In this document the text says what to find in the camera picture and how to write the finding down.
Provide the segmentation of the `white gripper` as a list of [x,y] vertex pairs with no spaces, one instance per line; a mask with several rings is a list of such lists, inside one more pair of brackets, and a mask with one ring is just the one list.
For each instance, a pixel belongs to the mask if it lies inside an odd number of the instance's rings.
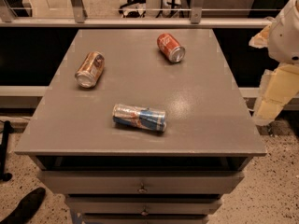
[[250,39],[249,45],[268,47],[269,56],[281,63],[274,71],[264,71],[253,108],[254,123],[268,125],[299,92],[298,0],[289,0],[272,24]]

